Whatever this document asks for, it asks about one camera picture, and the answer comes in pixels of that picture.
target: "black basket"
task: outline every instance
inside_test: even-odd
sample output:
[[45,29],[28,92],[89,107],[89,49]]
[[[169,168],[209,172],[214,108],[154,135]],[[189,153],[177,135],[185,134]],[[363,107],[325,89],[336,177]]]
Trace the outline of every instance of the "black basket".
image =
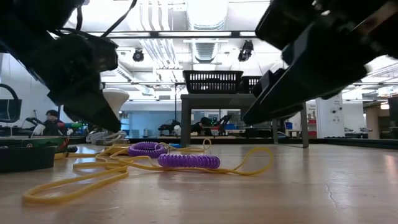
[[242,71],[183,71],[189,93],[233,94],[239,90]]
[[239,93],[252,93],[253,86],[261,79],[261,76],[243,76],[239,85]]

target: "person with black hair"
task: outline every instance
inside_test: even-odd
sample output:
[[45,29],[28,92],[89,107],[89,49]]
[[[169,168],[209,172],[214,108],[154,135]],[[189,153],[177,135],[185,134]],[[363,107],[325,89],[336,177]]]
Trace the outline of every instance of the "person with black hair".
[[67,129],[65,128],[65,123],[60,121],[58,118],[58,111],[49,110],[46,112],[45,115],[47,116],[47,120],[44,121],[44,126],[45,126],[45,129],[43,131],[44,136],[67,135]]
[[210,128],[203,128],[203,127],[209,127],[210,126],[210,118],[207,117],[202,117],[199,122],[196,122],[195,124],[191,125],[191,133],[198,133],[198,135],[201,134],[202,131],[205,132],[205,136],[213,136],[211,133]]

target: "yellow cable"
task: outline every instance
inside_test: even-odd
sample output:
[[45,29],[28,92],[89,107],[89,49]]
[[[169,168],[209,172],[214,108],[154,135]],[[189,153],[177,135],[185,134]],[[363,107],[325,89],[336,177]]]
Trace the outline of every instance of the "yellow cable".
[[[207,149],[209,149],[211,147],[211,141],[209,139],[205,139],[203,141],[203,149],[193,148],[193,147],[175,148],[175,147],[169,146],[166,143],[161,143],[161,144],[166,145],[170,150],[175,150],[175,151],[179,151],[179,152],[205,152]],[[118,152],[111,153],[111,152],[114,152],[115,147],[118,147],[120,150]],[[139,169],[144,169],[144,170],[153,170],[153,171],[195,170],[195,171],[202,171],[202,172],[207,172],[207,173],[212,173],[212,174],[232,173],[232,174],[237,174],[237,175],[256,175],[256,174],[260,174],[262,172],[269,170],[274,162],[274,156],[272,155],[272,152],[266,147],[255,147],[254,149],[251,149],[244,157],[242,163],[240,163],[234,169],[222,169],[222,168],[206,169],[206,168],[184,168],[184,167],[167,168],[167,167],[161,167],[161,166],[154,164],[152,162],[152,159],[149,156],[136,156],[136,157],[128,157],[128,158],[117,157],[119,155],[127,154],[127,151],[128,151],[128,147],[126,147],[126,146],[113,145],[113,146],[105,149],[103,152],[101,152],[99,154],[74,154],[74,153],[67,154],[67,153],[64,153],[62,155],[62,156],[64,156],[63,158],[66,158],[66,157],[95,157],[97,160],[101,161],[101,162],[85,162],[85,163],[80,163],[80,164],[74,164],[73,165],[74,169],[104,167],[106,170],[97,172],[94,174],[84,175],[81,177],[75,177],[75,178],[71,178],[71,179],[59,180],[59,181],[52,182],[49,184],[38,185],[38,186],[34,187],[33,189],[26,191],[23,194],[22,199],[25,202],[41,203],[41,204],[56,204],[56,203],[68,202],[68,201],[78,198],[88,192],[91,192],[94,189],[103,187],[107,184],[110,184],[117,180],[128,177],[129,172],[127,171],[127,168],[129,166],[136,167]],[[270,159],[269,159],[269,162],[267,165],[265,165],[262,169],[259,169],[259,170],[253,171],[253,172],[238,171],[238,169],[241,168],[247,162],[247,160],[248,160],[249,156],[251,156],[251,154],[253,154],[255,152],[259,152],[259,151],[264,151],[264,152],[268,153]],[[139,161],[139,160],[148,160],[150,162],[150,166],[145,166],[145,165],[136,163],[136,161]],[[61,195],[61,196],[51,196],[51,197],[50,196],[35,196],[35,194],[37,194],[39,192],[43,192],[44,190],[51,189],[53,187],[59,187],[61,185],[65,185],[65,184],[70,184],[70,183],[79,182],[82,180],[93,179],[93,178],[102,177],[102,176],[106,176],[106,175],[110,175],[110,174],[116,174],[116,173],[118,173],[118,174],[113,175],[113,176],[108,177],[103,180],[99,180],[92,184],[89,184],[89,185],[83,187],[82,189],[72,192],[70,194],[65,194],[65,195]]]

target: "purple coiled cord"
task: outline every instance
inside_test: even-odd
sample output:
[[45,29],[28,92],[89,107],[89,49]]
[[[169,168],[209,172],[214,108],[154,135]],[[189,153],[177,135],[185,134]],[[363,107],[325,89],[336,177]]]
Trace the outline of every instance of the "purple coiled cord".
[[217,169],[220,166],[220,159],[211,155],[178,155],[162,154],[157,158],[162,167],[196,167]]
[[167,153],[166,147],[157,142],[139,142],[129,147],[129,156],[158,158],[161,154],[165,153]]

